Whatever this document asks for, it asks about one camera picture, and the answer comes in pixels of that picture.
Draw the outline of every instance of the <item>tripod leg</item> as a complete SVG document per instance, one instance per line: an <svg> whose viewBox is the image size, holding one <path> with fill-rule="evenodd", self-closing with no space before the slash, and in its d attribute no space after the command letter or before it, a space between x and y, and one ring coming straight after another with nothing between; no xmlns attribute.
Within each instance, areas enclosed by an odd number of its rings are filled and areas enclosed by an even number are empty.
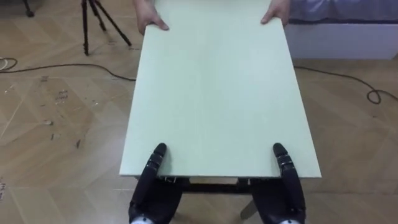
<svg viewBox="0 0 398 224"><path fill-rule="evenodd" d="M93 0L95 2L95 4L99 7L99 9L105 14L105 16L108 18L108 20L112 23L112 25L114 26L114 28L118 31L119 35L123 38L123 40L127 43L128 46L131 46L131 42L130 40L126 37L126 35L123 34L123 32L120 30L120 28L118 27L118 25L113 21L113 19L111 18L111 16L108 14L108 12L106 12L105 8L102 6L102 4L97 1L97 0Z"/></svg>
<svg viewBox="0 0 398 224"><path fill-rule="evenodd" d="M29 3L27 2L27 0L22 0L25 4L25 8L26 8L26 15L27 17L34 17L35 14L30 10L30 6Z"/></svg>
<svg viewBox="0 0 398 224"><path fill-rule="evenodd" d="M83 48L85 50L85 55L88 56L87 0L81 1L81 9L83 11L83 33L85 38Z"/></svg>
<svg viewBox="0 0 398 224"><path fill-rule="evenodd" d="M106 31L106 27L104 22L102 21L102 18L100 16L100 14L98 13L98 9L94 4L94 0L88 0L88 4L90 4L91 9L93 10L94 16L96 16L99 20L99 26L101 27L101 29L103 31Z"/></svg>

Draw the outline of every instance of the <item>gray bedsheet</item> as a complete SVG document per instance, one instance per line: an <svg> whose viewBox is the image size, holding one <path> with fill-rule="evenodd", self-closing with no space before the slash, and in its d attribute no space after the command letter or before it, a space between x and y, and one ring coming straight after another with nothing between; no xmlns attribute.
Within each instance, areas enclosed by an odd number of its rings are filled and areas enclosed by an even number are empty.
<svg viewBox="0 0 398 224"><path fill-rule="evenodd" d="M291 0L290 18L398 21L398 0Z"/></svg>

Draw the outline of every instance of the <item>bed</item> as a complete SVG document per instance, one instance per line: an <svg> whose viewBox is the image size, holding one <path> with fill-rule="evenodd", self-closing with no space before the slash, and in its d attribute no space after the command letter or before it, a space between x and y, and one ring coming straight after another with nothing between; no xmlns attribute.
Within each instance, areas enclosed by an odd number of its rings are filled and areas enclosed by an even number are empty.
<svg viewBox="0 0 398 224"><path fill-rule="evenodd" d="M391 59L397 0L292 0L285 30L294 58Z"/></svg>

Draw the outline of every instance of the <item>white bed frame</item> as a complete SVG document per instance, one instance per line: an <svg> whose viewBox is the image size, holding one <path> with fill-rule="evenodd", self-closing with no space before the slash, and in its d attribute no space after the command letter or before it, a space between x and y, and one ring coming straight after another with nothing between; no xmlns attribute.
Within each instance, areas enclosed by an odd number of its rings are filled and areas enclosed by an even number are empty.
<svg viewBox="0 0 398 224"><path fill-rule="evenodd" d="M293 58L392 59L398 53L398 24L289 24Z"/></svg>

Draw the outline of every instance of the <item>person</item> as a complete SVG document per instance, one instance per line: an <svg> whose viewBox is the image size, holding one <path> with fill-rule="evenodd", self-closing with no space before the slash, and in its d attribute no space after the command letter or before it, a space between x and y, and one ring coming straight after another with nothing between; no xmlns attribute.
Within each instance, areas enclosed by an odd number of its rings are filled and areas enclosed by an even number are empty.
<svg viewBox="0 0 398 224"><path fill-rule="evenodd" d="M149 24L155 24L162 30L168 30L168 25L158 15L154 0L133 0L137 15L137 26L139 32L144 35L145 27ZM289 21L290 0L271 0L268 11L261 19L262 24L268 23L273 17L282 20L284 26Z"/></svg>

